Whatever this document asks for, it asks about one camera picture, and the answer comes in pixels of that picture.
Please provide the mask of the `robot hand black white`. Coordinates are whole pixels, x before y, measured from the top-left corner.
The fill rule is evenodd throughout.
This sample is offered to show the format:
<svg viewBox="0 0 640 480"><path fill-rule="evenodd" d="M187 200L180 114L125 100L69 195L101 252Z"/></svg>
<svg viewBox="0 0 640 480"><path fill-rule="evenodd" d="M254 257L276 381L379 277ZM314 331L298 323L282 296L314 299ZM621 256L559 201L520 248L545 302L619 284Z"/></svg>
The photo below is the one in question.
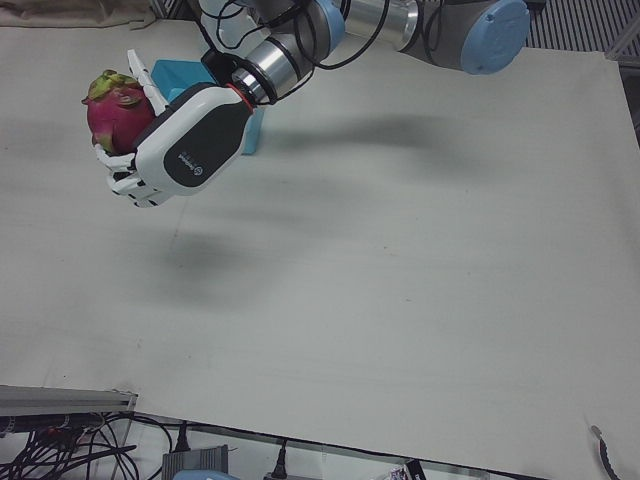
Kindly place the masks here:
<svg viewBox="0 0 640 480"><path fill-rule="evenodd" d="M169 102L133 49L130 71L151 101L156 117L134 142L134 151L109 154L95 147L108 169L107 184L139 208L158 206L174 196L190 196L239 157L255 102L232 80L231 71L208 67L209 82L198 82Z"/></svg>

